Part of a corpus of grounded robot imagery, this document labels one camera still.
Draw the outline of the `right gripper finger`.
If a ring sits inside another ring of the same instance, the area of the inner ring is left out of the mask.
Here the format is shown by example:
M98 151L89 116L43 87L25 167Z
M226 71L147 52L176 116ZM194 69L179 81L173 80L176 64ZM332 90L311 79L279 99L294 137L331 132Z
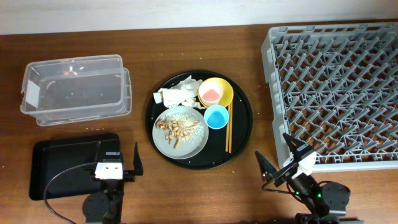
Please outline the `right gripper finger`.
M277 172L275 167L259 151L255 152L255 156L259 164L262 180L268 181Z
M304 141L296 139L291 135L284 133L282 135L287 143L290 152L293 153L295 156L303 156L308 152L308 144Z

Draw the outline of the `blue cup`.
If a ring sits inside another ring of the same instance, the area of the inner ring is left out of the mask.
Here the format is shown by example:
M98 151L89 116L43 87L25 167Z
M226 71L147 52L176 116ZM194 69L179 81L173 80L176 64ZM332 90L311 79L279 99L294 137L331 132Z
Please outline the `blue cup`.
M212 105L206 109L204 119L209 128L221 129L229 121L229 112L224 106Z

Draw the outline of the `white tissue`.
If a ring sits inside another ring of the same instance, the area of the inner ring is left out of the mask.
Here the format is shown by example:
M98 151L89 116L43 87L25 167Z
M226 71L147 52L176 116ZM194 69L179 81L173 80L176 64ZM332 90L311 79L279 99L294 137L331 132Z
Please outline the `white tissue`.
M186 106L189 108L197 108L199 110L205 107L197 101L198 89L203 80L195 80L190 75L188 78L180 81L171 88L160 88L157 92L163 93L163 105L166 108L175 108L177 106Z

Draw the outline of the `pink cup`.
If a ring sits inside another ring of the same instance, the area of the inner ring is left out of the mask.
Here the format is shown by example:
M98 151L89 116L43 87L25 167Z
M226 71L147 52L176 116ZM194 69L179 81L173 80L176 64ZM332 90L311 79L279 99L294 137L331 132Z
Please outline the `pink cup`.
M221 85L213 80L204 81L198 89L198 96L207 106L217 105L222 95L223 89Z

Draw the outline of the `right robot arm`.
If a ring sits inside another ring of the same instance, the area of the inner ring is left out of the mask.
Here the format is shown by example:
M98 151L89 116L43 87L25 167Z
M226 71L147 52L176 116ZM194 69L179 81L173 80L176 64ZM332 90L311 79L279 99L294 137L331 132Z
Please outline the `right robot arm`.
M262 190L291 195L304 204L310 213L297 213L295 223L363 223L345 217L351 195L347 186L329 180L317 182L311 176L317 156L314 148L287 133L283 138L293 158L280 170L259 151L255 152L264 182Z

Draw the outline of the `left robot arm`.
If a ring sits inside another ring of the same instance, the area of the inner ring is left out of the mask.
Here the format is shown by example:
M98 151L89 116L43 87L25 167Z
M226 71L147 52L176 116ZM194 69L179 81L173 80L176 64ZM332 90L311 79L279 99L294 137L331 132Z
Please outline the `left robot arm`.
M144 173L138 145L134 145L133 170L124 169L120 149L100 147L90 169L93 180L100 183L98 192L87 196L82 205L86 223L121 223L124 186Z

